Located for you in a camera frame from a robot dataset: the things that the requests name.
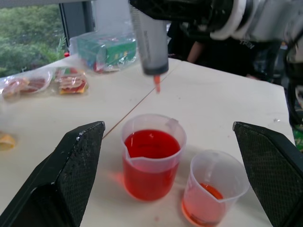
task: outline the red liquid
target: red liquid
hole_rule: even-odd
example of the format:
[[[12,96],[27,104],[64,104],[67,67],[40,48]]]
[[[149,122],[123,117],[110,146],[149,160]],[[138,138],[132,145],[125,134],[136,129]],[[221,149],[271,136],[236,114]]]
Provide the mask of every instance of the red liquid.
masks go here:
[[[200,183],[202,187],[204,187],[209,193],[211,193],[216,199],[222,200],[223,196],[222,194],[217,191],[214,187]],[[216,220],[212,222],[201,220],[200,218],[196,217],[195,215],[189,213],[184,205],[184,202],[182,201],[182,211],[184,215],[187,217],[187,219],[194,224],[195,226],[201,226],[201,227],[215,227],[219,224],[219,222],[222,220],[224,214],[225,214],[225,207],[224,203],[220,204],[217,202],[210,202],[208,204],[201,204],[201,209],[198,213],[207,213],[209,220]]]
[[[180,145],[169,134],[157,130],[142,130],[125,140],[130,157],[165,158],[176,154]],[[147,173],[131,166],[125,158],[124,178],[128,192],[134,197],[152,201],[165,196],[171,189],[178,164],[160,173]]]

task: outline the window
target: window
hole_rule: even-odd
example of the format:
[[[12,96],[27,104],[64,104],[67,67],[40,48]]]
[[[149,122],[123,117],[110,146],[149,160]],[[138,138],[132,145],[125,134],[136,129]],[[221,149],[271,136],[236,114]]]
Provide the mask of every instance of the window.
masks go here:
[[[0,77],[36,69],[67,50],[59,5],[0,9]]]

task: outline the robotic arm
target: robotic arm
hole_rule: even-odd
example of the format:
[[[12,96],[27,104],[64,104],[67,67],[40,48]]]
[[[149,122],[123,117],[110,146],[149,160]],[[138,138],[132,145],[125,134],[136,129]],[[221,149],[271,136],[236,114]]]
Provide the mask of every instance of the robotic arm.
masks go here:
[[[165,21],[182,23],[188,36],[285,41],[289,111],[294,124],[302,123],[294,102],[303,106],[303,0],[130,0],[130,5],[146,75],[168,71]]]

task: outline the food package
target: food package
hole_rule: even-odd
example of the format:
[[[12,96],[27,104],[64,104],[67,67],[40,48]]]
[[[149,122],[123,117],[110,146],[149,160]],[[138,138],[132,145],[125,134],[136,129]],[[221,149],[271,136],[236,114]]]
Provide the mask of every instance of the food package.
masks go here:
[[[10,99],[41,93],[49,87],[52,77],[52,70],[37,69],[0,78],[0,94],[3,99]]]
[[[54,81],[60,95],[84,94],[89,88],[85,72],[76,68],[57,68]]]
[[[137,44],[133,32],[118,35],[87,33],[78,36],[76,43],[83,63],[98,73],[121,70],[136,60]]]

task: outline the measuring beaker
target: measuring beaker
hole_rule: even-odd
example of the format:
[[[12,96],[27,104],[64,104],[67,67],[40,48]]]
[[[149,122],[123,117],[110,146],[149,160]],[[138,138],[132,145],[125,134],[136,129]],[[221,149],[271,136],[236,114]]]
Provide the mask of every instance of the measuring beaker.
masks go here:
[[[134,117],[122,128],[122,144],[126,190],[143,201],[165,196],[186,144],[178,121],[157,114]]]
[[[220,151],[203,151],[190,164],[182,211],[195,226],[214,227],[249,189],[244,166]]]

